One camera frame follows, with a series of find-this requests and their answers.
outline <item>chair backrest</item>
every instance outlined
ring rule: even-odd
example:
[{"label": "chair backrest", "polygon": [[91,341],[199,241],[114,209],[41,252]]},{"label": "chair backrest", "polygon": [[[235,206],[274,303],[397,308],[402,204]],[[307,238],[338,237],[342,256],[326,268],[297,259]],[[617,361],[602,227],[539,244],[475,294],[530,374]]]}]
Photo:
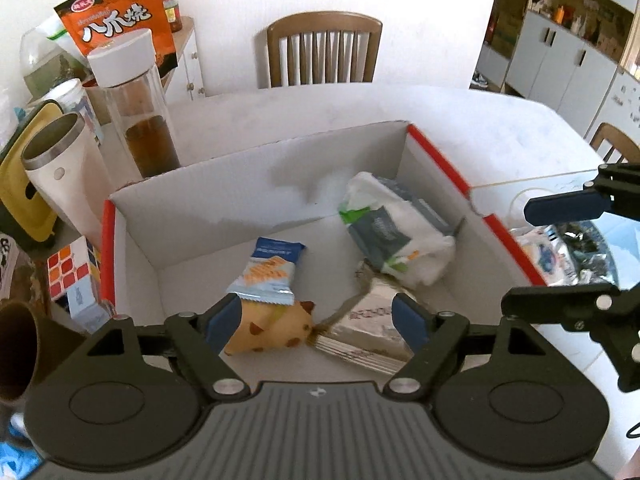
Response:
[{"label": "chair backrest", "polygon": [[[321,12],[301,12],[281,18],[271,23],[267,28],[267,50],[269,53],[269,73],[271,86],[282,86],[282,67],[280,65],[280,40],[287,38],[287,82],[290,86],[296,83],[296,67],[294,61],[294,41],[298,37],[299,54],[298,67],[300,70],[300,83],[305,85],[322,82],[322,67],[318,63],[318,34],[324,32],[324,82],[345,83],[347,70],[350,65],[350,82],[356,82],[358,66],[358,35],[369,33],[367,53],[364,62],[363,82],[370,83],[373,80],[373,71],[376,68],[380,35],[382,34],[382,22],[370,16],[355,14],[354,12],[337,12],[325,10]],[[338,37],[337,67],[332,66],[334,50],[331,45],[331,33]],[[307,35],[311,39],[311,80],[308,69],[308,43]],[[351,36],[351,60],[345,62],[345,42],[347,36]]]},{"label": "chair backrest", "polygon": [[590,145],[594,150],[598,151],[603,140],[611,144],[607,155],[603,157],[605,162],[609,162],[611,155],[613,155],[615,151],[618,151],[620,152],[620,158],[616,162],[622,162],[623,159],[626,159],[628,162],[640,164],[640,148],[638,148],[638,145],[629,139],[624,132],[621,132],[615,126],[609,123],[602,123],[598,126],[596,134],[593,136],[593,139],[591,139]]}]

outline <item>white bottle cap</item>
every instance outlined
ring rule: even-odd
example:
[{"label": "white bottle cap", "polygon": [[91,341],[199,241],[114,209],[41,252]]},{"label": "white bottle cap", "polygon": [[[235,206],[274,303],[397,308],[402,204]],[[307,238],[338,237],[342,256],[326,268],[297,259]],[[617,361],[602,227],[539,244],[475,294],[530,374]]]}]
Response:
[{"label": "white bottle cap", "polygon": [[139,28],[94,48],[86,57],[98,86],[110,88],[137,78],[156,64],[151,29]]}]

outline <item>brown liquid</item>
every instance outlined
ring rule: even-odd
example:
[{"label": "brown liquid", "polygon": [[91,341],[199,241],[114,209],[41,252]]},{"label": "brown liquid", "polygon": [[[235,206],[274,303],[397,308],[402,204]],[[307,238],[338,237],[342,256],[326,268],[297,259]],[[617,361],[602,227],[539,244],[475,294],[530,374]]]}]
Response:
[{"label": "brown liquid", "polygon": [[180,168],[169,127],[160,115],[134,124],[125,133],[133,160],[143,177]]}]

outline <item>stainless steel rim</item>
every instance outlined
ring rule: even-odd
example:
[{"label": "stainless steel rim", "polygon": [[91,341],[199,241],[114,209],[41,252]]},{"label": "stainless steel rim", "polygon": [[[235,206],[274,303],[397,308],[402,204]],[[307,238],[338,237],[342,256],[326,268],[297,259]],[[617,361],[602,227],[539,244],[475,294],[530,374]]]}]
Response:
[{"label": "stainless steel rim", "polygon": [[76,112],[64,114],[36,133],[22,150],[25,170],[37,170],[49,164],[78,138],[84,119]]}]

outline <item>white box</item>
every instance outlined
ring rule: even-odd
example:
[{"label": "white box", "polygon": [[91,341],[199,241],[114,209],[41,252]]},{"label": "white box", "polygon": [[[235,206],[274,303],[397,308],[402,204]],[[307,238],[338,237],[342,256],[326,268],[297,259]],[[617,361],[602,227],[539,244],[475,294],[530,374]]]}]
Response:
[{"label": "white box", "polygon": [[[396,178],[457,226],[455,261],[423,292],[432,310],[496,323],[512,286],[543,284],[495,216],[415,127],[375,123],[266,144],[119,190],[105,208],[102,294],[136,324],[202,313],[242,272],[258,236],[304,243],[293,290],[324,319],[355,295],[362,255],[337,215],[359,171]],[[313,348],[223,356],[252,387],[260,380],[357,381],[376,375]]]}]

